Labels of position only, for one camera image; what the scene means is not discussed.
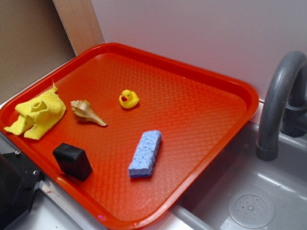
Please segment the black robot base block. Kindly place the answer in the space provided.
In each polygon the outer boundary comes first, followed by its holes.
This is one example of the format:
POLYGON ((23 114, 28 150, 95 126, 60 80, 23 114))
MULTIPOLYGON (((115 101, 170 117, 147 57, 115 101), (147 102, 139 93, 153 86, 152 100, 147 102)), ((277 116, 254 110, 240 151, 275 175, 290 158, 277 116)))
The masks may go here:
POLYGON ((31 210, 40 169, 20 150, 0 155, 0 228, 7 230, 31 210))

